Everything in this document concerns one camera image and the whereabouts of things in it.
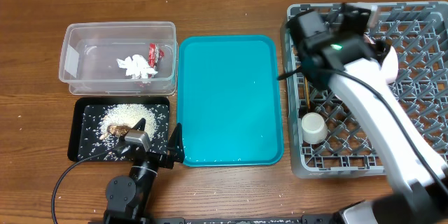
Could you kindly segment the wooden chopstick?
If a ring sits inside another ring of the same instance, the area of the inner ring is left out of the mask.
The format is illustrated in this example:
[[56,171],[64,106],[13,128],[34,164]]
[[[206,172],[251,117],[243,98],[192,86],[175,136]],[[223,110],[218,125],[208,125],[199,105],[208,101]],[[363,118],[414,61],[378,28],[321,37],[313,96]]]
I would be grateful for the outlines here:
[[304,77],[304,95],[305,95],[305,100],[307,103],[307,110],[309,111],[311,109],[311,104],[310,104],[310,99],[309,99],[309,84],[308,84],[308,80],[306,79],[306,77]]

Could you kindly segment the white napkin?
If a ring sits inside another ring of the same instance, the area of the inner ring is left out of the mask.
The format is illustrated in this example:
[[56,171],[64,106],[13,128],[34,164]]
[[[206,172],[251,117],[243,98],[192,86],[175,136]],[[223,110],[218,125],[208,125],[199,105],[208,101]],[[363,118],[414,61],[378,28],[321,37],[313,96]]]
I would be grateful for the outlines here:
[[149,78],[158,73],[142,55],[133,55],[125,59],[117,59],[116,62],[120,69],[125,70],[125,75],[131,76],[132,79]]

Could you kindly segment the red snack wrapper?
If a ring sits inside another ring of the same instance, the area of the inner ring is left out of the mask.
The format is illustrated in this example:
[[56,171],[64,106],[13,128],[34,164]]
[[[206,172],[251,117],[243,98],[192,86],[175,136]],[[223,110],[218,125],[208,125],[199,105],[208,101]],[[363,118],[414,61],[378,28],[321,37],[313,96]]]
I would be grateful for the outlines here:
[[165,56],[165,53],[160,49],[158,44],[151,43],[149,45],[148,65],[153,70],[153,73],[148,73],[147,77],[141,76],[143,81],[139,84],[140,87],[150,85],[149,78],[153,78],[157,74],[158,62]]

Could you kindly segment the white cup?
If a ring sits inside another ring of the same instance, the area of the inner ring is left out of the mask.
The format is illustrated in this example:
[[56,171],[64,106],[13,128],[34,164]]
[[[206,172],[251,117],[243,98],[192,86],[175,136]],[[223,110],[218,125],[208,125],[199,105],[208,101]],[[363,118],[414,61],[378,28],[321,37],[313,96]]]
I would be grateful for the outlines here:
[[315,112],[305,114],[301,119],[302,138],[308,144],[319,144],[328,134],[324,118]]

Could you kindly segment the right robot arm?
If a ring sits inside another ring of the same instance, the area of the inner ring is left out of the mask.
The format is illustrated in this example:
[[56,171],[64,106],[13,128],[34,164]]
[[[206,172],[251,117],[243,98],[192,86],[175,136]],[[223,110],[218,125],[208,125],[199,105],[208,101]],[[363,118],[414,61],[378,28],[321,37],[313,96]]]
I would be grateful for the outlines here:
[[297,71],[318,90],[333,91],[366,133],[386,170],[393,193],[336,212],[334,223],[436,223],[447,217],[447,163],[424,140],[381,73],[392,48],[368,43],[365,30],[377,7],[343,3],[338,29],[316,10],[286,23],[301,65]]

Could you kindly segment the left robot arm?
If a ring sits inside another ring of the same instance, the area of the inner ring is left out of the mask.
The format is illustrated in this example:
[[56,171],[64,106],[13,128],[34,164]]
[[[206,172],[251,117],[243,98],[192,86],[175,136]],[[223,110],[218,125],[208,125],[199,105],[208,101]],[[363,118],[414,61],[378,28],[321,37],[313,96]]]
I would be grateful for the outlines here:
[[107,206],[103,223],[154,223],[145,215],[146,204],[158,169],[173,169],[174,164],[185,160],[182,125],[176,125],[167,142],[166,153],[151,151],[152,143],[144,131],[145,119],[119,138],[113,152],[133,161],[127,176],[112,178],[106,187]]

